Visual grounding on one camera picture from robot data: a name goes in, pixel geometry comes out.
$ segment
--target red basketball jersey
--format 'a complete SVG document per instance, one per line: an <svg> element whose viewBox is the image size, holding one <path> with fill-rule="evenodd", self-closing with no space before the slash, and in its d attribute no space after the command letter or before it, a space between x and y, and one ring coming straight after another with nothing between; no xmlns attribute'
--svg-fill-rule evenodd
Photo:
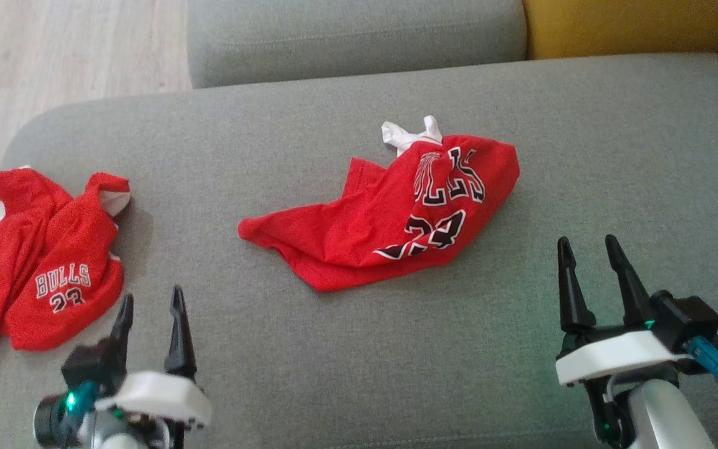
<svg viewBox="0 0 718 449"><path fill-rule="evenodd" d="M512 145L436 133L389 168L352 159L339 199L245 219L239 235L319 292L447 264L513 190L519 163Z"/></svg>
<svg viewBox="0 0 718 449"><path fill-rule="evenodd" d="M129 198L128 181L108 173L72 198L29 167L0 171L0 331L15 349L57 347L117 301L112 216Z"/></svg>

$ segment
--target yellow cushion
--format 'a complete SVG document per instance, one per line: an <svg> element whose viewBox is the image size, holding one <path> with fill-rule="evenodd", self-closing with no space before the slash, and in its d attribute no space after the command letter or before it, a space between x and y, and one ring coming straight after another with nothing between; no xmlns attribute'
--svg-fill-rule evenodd
<svg viewBox="0 0 718 449"><path fill-rule="evenodd" d="M524 0L530 59L718 51L718 0Z"/></svg>

